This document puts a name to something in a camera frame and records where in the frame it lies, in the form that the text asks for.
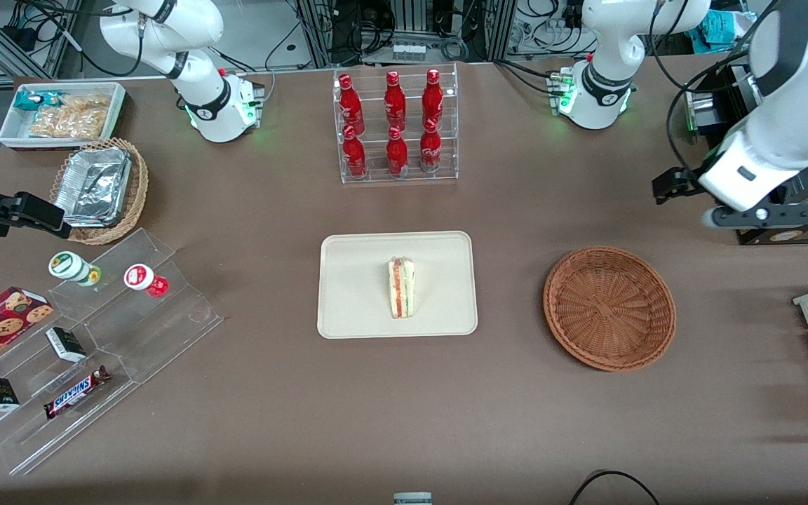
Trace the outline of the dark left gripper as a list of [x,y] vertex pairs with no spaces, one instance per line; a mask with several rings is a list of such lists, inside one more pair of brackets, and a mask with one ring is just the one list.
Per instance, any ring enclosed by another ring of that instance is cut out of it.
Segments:
[[[673,198],[693,197],[705,192],[699,183],[699,171],[670,168],[652,180],[655,204],[661,206]],[[749,210],[735,210],[720,202],[704,211],[702,225],[708,228],[794,228],[808,224],[808,205],[791,202],[791,185],[782,184],[769,192]]]

